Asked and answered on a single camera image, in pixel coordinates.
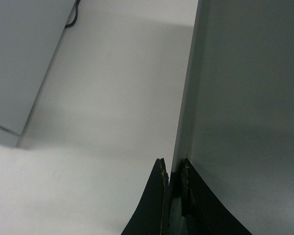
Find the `black plastic piece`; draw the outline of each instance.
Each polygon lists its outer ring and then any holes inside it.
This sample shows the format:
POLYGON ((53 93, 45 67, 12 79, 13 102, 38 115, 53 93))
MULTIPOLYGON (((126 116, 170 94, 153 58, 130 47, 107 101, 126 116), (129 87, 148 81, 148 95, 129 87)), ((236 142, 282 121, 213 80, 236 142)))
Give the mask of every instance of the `black plastic piece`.
POLYGON ((157 159, 142 198, 122 235, 167 235, 169 177, 164 159, 157 159))
POLYGON ((251 235, 209 189, 188 159, 182 172, 182 215, 189 235, 251 235))

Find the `white floor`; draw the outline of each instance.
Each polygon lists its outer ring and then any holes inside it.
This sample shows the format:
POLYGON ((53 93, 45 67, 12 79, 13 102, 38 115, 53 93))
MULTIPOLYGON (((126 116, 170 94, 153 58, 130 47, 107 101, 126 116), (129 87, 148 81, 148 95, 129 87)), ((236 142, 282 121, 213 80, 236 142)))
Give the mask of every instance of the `white floor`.
POLYGON ((119 235, 170 173, 197 0, 82 0, 19 148, 0 146, 0 235, 119 235))

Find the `gray cabinet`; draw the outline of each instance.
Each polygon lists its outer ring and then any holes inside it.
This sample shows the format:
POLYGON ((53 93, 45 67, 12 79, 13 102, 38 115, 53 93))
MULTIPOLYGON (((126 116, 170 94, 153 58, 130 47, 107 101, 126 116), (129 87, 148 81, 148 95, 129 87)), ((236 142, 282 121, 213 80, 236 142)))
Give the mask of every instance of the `gray cabinet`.
POLYGON ((188 158, 252 234, 294 234, 294 1, 199 2, 172 172, 188 158))
POLYGON ((74 0, 0 0, 0 143, 15 145, 74 0))

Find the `black cable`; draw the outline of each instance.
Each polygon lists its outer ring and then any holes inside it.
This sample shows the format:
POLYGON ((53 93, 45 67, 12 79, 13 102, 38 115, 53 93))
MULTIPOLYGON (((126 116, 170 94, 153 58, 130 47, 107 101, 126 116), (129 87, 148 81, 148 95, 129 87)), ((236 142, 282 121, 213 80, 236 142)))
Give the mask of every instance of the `black cable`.
POLYGON ((76 23, 76 21, 77 21, 77 16, 78 16, 78 5, 79 5, 79 3, 80 3, 80 0, 76 0, 76 3, 75 3, 75 17, 74 17, 74 20, 73 20, 71 23, 65 25, 65 28, 71 28, 71 27, 73 27, 74 24, 76 23))

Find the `white surface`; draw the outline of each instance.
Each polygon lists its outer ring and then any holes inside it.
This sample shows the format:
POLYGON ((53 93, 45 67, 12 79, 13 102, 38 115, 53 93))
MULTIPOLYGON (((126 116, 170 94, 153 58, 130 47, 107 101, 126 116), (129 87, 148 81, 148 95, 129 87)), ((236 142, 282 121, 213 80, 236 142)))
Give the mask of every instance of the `white surface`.
POLYGON ((21 148, 0 146, 0 235, 119 235, 155 159, 170 172, 197 1, 118 2, 81 1, 21 148))
POLYGON ((21 134, 74 0, 0 0, 0 126, 21 134))

